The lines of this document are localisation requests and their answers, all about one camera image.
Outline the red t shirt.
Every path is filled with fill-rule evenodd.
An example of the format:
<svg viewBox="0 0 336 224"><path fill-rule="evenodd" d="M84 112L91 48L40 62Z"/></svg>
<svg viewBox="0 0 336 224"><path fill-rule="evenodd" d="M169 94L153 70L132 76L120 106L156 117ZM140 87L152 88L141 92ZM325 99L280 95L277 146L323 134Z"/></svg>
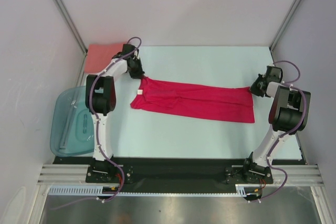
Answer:
<svg viewBox="0 0 336 224"><path fill-rule="evenodd" d="M220 88L145 77L130 106L197 119L255 123L253 97L248 87Z"/></svg>

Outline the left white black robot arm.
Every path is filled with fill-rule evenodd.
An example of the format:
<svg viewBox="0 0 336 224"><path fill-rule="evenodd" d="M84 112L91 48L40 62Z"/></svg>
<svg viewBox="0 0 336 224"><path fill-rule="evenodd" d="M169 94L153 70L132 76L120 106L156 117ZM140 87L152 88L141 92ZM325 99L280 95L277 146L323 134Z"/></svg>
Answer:
<svg viewBox="0 0 336 224"><path fill-rule="evenodd" d="M116 81L125 73L129 73L133 79L144 76L138 54L139 48L129 41L89 46L85 65L85 103L92 116L95 143L87 170L87 183L114 183L122 175L111 163L113 150L109 139L109 122L117 103Z"/></svg>

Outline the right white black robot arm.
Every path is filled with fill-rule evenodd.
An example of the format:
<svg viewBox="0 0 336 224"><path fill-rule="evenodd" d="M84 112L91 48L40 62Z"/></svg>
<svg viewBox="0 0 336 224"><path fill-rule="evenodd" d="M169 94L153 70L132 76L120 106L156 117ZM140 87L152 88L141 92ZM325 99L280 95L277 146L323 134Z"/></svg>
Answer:
<svg viewBox="0 0 336 224"><path fill-rule="evenodd" d="M249 184L271 181L273 157L284 142L303 131L308 122L311 93L283 82L280 67L267 66L251 85L252 94L273 98L268 123L270 125L262 143L245 159L242 178Z"/></svg>

